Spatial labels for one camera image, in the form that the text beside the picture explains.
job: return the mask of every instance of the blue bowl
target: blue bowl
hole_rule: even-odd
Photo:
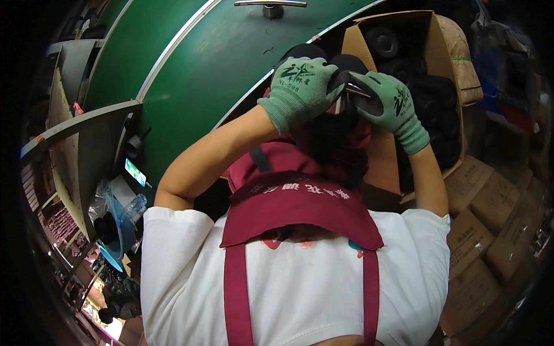
[[[107,251],[107,249],[102,246],[102,244],[98,243],[98,248],[100,249],[100,253],[107,259],[107,261],[112,265],[112,267],[116,268],[120,272],[123,273],[123,263],[121,261],[116,261],[114,258],[110,255],[110,253]]]
[[[117,240],[110,245],[106,245],[106,251],[116,261],[123,259],[123,256],[129,251],[135,244],[135,226],[133,223],[123,214],[123,207],[117,199],[114,201],[114,219],[117,225]]]

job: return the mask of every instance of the hair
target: hair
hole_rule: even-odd
[[[110,324],[114,321],[114,316],[112,316],[110,310],[106,308],[98,310],[98,317],[106,324]]]

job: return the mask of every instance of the smartphone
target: smartphone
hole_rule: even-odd
[[[132,175],[133,178],[144,187],[144,185],[146,184],[146,176],[142,174],[142,172],[139,171],[139,169],[136,168],[135,165],[132,164],[128,158],[125,159],[125,170],[129,172],[129,174]]]

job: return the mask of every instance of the hand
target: hand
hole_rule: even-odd
[[[429,143],[429,134],[417,119],[412,95],[398,79],[384,73],[368,72],[365,76],[350,72],[352,82],[380,101],[382,107],[368,105],[365,99],[352,101],[361,116],[392,132],[406,154],[414,154]]]
[[[274,73],[267,98],[258,99],[279,135],[325,112],[344,91],[346,83],[327,93],[338,67],[323,58],[289,57]]]

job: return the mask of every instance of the glove cuff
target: glove cuff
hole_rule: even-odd
[[[416,115],[405,122],[395,133],[406,154],[415,154],[429,143],[429,133]]]
[[[284,135],[295,125],[299,112],[307,109],[306,104],[295,93],[289,90],[272,90],[268,97],[257,100],[268,114],[269,119],[279,132]]]

